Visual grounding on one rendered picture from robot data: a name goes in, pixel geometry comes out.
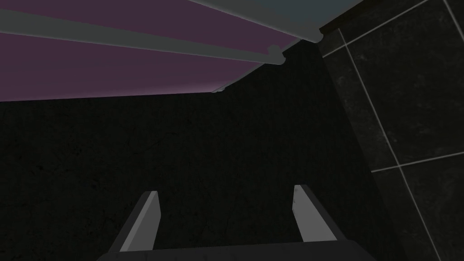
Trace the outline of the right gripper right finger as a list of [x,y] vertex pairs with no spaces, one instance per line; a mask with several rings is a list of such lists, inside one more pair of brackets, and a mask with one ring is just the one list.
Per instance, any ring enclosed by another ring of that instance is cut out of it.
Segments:
[[294,186],[292,212],[304,242],[346,240],[343,232],[307,185]]

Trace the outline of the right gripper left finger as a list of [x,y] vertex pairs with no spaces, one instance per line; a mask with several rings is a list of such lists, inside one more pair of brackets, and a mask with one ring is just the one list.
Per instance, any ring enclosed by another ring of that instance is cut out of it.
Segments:
[[109,252],[151,251],[161,218],[157,191],[143,192]]

